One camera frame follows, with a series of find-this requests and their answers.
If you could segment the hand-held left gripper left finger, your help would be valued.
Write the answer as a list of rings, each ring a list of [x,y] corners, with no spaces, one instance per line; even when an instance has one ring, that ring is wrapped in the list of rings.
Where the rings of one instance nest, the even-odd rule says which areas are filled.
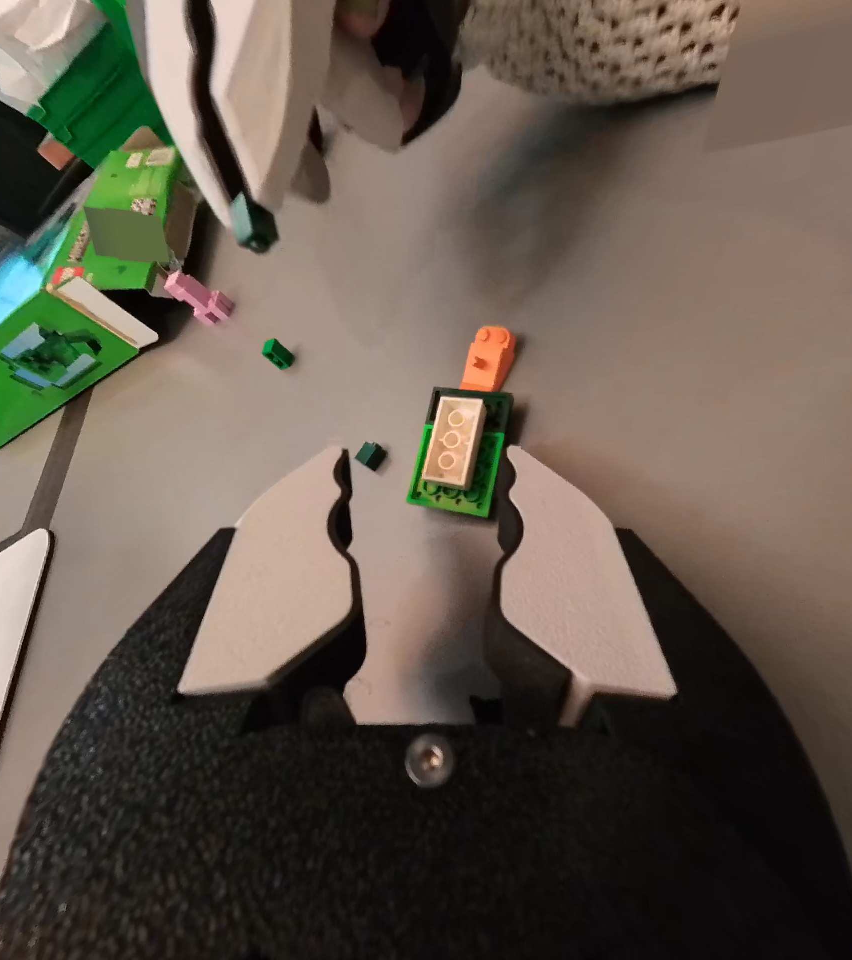
[[[178,694],[276,690],[360,612],[349,456],[328,447],[236,522]]]

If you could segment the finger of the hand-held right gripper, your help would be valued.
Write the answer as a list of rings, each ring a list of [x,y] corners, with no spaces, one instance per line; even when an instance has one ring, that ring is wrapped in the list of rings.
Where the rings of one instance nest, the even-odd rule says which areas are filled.
[[[213,1],[208,89],[242,187],[275,213],[288,195],[322,205],[329,173],[311,140],[336,3]]]
[[[212,96],[211,2],[144,1],[144,73],[172,141],[217,219],[233,225],[240,165]]]

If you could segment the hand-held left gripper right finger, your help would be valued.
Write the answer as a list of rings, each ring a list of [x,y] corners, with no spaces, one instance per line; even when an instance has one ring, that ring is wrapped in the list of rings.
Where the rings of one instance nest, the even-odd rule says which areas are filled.
[[[507,721],[574,727],[599,694],[670,701],[676,681],[605,513],[518,446],[506,450],[500,492]]]

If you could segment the dark green lego brick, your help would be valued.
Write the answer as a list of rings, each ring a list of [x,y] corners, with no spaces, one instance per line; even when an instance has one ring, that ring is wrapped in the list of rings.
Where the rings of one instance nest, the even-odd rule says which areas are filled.
[[[245,192],[230,204],[230,224],[238,246],[256,255],[268,253],[279,239],[274,216]]]

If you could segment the green lego plate assembly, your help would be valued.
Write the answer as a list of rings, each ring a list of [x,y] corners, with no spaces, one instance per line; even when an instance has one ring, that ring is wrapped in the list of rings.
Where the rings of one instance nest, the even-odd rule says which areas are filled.
[[[513,407],[507,391],[433,388],[407,504],[488,520]]]

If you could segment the orange lego brick separator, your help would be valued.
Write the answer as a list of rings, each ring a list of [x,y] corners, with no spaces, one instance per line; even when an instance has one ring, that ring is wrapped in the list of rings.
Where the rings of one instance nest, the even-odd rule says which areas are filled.
[[[459,389],[497,393],[503,390],[515,359],[517,339],[501,326],[483,326],[470,344]]]

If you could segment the person's right forearm knit sleeve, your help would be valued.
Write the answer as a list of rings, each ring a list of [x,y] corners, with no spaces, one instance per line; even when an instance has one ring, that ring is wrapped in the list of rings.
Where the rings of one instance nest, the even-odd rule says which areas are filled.
[[[737,1],[475,1],[459,28],[463,68],[587,106],[649,100],[720,81]]]

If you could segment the small open green lego box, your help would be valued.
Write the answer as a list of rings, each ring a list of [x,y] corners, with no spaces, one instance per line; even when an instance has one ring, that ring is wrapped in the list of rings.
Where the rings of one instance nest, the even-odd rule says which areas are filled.
[[[83,206],[86,280],[102,292],[163,297],[166,276],[185,266],[199,200],[175,147],[108,153]]]

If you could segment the pink lego pig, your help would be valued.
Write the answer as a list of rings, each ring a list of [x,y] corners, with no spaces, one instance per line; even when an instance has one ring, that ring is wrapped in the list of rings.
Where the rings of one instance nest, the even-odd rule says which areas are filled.
[[[234,302],[225,294],[210,290],[181,270],[167,276],[164,289],[172,299],[189,306],[193,317],[208,327],[227,321],[235,310]]]

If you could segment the large green lego box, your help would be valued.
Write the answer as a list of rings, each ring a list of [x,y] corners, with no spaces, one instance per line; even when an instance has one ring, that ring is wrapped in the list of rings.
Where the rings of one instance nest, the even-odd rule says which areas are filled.
[[[79,214],[0,259],[0,449],[158,342],[157,331],[66,261],[88,239]]]

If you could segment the person's right hand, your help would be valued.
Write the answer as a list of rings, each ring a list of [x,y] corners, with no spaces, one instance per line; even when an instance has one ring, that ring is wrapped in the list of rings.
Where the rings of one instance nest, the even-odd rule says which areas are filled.
[[[339,1],[336,3],[336,24],[347,34],[371,44],[373,37],[384,27],[391,6],[390,1]],[[408,133],[419,119],[425,102],[425,85],[421,78],[406,79],[399,67],[383,65],[373,54],[378,68],[377,79],[398,102]]]

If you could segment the green plastic bin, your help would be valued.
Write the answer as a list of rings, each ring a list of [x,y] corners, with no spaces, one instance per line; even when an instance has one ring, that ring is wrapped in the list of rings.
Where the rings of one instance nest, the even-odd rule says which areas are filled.
[[[94,1],[91,38],[26,116],[91,168],[145,127],[173,139],[144,78],[125,1]]]

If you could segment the white crumpled paper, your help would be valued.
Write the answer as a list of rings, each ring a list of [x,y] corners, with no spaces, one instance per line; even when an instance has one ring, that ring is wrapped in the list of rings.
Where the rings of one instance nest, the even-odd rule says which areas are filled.
[[[12,55],[71,58],[106,22],[88,1],[0,1],[0,48]]]

